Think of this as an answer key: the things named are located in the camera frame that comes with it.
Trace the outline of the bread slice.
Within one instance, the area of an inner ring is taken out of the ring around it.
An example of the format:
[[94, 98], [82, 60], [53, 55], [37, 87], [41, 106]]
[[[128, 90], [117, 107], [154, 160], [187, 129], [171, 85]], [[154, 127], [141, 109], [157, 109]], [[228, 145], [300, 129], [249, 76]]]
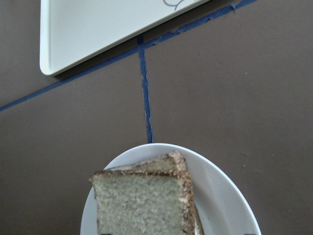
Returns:
[[184, 220], [184, 180], [164, 171], [99, 171], [90, 181], [97, 203], [97, 233], [114, 235], [193, 235]]

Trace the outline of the white round plate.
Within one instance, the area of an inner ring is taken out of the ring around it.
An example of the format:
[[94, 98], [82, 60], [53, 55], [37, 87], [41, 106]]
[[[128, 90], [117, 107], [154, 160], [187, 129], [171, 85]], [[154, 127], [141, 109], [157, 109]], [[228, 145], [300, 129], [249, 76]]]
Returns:
[[212, 162], [192, 150], [173, 144], [144, 144], [123, 152], [106, 167], [135, 163], [173, 150], [186, 159], [194, 181], [195, 203], [206, 235], [261, 233], [249, 204], [235, 184]]

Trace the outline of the bottom toast slice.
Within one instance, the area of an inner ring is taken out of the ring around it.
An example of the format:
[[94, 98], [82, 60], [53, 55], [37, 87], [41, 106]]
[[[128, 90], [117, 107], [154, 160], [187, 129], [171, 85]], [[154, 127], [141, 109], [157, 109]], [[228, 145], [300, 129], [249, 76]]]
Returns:
[[179, 201], [183, 205], [184, 220], [191, 218], [194, 222], [194, 234], [203, 235], [203, 227], [199, 217], [197, 207], [194, 202], [193, 183], [188, 172], [185, 158], [178, 152], [174, 151], [169, 154], [144, 159], [137, 163], [115, 166], [108, 169], [109, 171], [134, 171], [134, 172], [155, 172], [164, 171], [170, 173], [179, 173], [179, 179], [184, 180], [183, 194]]

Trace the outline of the cream bear tray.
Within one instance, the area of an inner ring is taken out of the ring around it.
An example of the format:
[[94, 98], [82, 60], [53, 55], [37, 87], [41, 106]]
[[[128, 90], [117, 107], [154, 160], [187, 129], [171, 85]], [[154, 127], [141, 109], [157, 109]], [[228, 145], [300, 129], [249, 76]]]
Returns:
[[202, 0], [43, 0], [40, 70], [60, 74]]

